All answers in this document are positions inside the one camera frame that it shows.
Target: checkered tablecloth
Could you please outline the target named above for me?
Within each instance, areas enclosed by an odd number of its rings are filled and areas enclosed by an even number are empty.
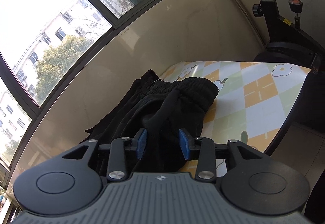
[[[285,63],[180,62],[161,79],[173,82],[196,76],[211,80],[219,94],[205,115],[202,136],[224,144],[238,139],[264,152],[291,111],[309,71]],[[187,165],[193,167],[195,162]]]

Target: yellow warning label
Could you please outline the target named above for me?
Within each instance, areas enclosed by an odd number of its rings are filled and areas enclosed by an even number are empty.
[[[290,21],[289,21],[288,19],[286,19],[286,18],[283,19],[283,22],[286,23],[286,24],[288,24],[288,25],[291,25],[291,24],[292,24],[292,22],[290,22]]]

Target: adjustment knob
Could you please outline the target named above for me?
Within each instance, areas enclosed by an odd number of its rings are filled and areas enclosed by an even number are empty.
[[[262,6],[260,4],[254,4],[253,5],[253,14],[254,14],[255,17],[262,17],[263,16]]]
[[[292,12],[299,14],[303,11],[303,2],[300,0],[289,0],[289,6]]]

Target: tree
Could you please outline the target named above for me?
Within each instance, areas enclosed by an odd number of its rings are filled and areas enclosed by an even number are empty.
[[[13,157],[15,154],[15,151],[18,148],[18,145],[19,145],[19,141],[10,140],[9,144],[5,145],[6,151],[4,153],[10,157]]]
[[[50,46],[44,51],[36,69],[38,82],[35,98],[38,103],[43,103],[59,80],[92,43],[92,40],[85,37],[67,35],[58,47]]]

